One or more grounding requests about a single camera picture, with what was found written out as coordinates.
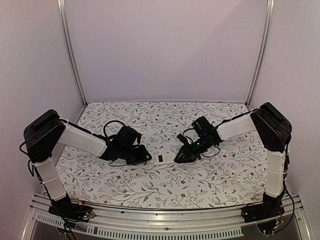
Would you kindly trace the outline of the white remote control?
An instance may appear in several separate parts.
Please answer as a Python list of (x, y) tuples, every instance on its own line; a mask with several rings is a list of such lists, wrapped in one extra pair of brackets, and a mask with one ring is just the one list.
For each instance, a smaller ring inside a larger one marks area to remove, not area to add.
[(176, 156), (176, 153), (154, 154), (147, 164), (152, 167), (171, 164), (175, 162), (174, 159)]

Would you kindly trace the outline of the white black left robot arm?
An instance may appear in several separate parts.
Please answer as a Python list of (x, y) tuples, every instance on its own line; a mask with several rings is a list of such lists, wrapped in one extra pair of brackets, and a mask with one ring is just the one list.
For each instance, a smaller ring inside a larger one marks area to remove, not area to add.
[(103, 161), (123, 160), (126, 166), (152, 159), (141, 143), (142, 134), (123, 122), (120, 125), (115, 134), (108, 135), (105, 128), (102, 134), (97, 134), (49, 109), (23, 130), (19, 151), (28, 157), (30, 172), (38, 177), (47, 195), (55, 202), (55, 209), (63, 217), (70, 217), (75, 210), (68, 201), (68, 193), (57, 171), (59, 161), (52, 159), (57, 147), (61, 147), (62, 154), (73, 149)]

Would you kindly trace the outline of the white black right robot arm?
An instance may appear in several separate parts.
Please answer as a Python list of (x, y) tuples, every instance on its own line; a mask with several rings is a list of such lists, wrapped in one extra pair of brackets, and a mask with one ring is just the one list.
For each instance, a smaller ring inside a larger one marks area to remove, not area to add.
[(178, 135), (182, 146), (174, 162), (200, 161), (199, 189), (186, 193), (193, 202), (207, 193), (212, 206), (263, 201), (258, 213), (269, 218), (285, 193), (292, 125), (271, 103), (221, 123), (200, 116), (191, 124), (197, 138)]

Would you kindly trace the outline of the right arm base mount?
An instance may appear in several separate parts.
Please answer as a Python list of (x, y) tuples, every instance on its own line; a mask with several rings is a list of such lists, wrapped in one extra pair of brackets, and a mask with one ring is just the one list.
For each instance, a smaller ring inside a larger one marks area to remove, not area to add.
[(241, 216), (243, 217), (245, 223), (273, 218), (283, 215), (284, 213), (285, 209), (282, 205), (273, 208), (265, 203), (249, 203), (241, 208)]

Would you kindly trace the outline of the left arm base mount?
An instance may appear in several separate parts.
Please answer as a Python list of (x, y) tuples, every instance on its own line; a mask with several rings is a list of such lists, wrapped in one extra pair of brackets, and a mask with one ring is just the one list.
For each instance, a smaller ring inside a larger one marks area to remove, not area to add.
[(72, 203), (68, 198), (53, 200), (48, 212), (72, 222), (88, 222), (95, 217), (93, 208), (86, 205), (85, 201)]

